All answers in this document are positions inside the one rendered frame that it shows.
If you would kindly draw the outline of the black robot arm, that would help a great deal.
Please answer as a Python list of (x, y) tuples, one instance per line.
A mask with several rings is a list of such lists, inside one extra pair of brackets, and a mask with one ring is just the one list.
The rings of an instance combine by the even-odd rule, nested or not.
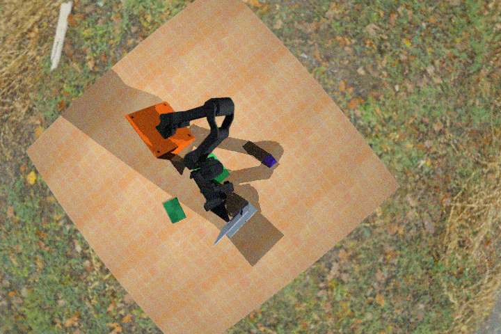
[[(222, 125), (217, 127), (216, 117), (225, 116)], [(204, 186), (223, 172), (223, 164), (208, 155), (229, 136), (229, 128), (234, 120), (234, 102), (230, 97), (211, 98), (203, 106), (187, 111), (176, 111), (160, 114), (160, 123), (155, 128), (168, 138), (175, 135), (177, 128), (188, 127), (191, 120), (207, 117), (211, 133), (195, 149), (184, 155), (183, 163), (191, 171), (190, 180), (194, 179), (198, 187)], [(208, 157), (208, 158), (207, 158)], [(197, 169), (198, 170), (194, 170)], [(215, 186), (216, 185), (216, 186)], [(234, 191), (232, 182), (225, 181), (222, 185), (213, 186), (216, 196)]]

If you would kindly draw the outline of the purple square block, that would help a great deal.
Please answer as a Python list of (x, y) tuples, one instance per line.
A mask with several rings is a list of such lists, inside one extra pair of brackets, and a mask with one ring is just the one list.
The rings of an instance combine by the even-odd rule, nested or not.
[(277, 162), (271, 154), (265, 157), (263, 161), (269, 168), (272, 167)]

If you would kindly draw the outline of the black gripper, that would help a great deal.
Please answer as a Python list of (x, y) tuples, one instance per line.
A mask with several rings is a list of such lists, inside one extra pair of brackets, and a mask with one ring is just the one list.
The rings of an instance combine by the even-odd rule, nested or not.
[(200, 187), (200, 193), (202, 193), (206, 199), (204, 208), (206, 211), (210, 210), (211, 212), (214, 212), (216, 215), (220, 216), (224, 221), (228, 222), (229, 217), (225, 208), (226, 200), (223, 201), (225, 198), (227, 198), (227, 196), (225, 193), (223, 195), (220, 194), (220, 196), (216, 196), (213, 189), (214, 185), (215, 182), (213, 182), (212, 180), (206, 183), (204, 186)]

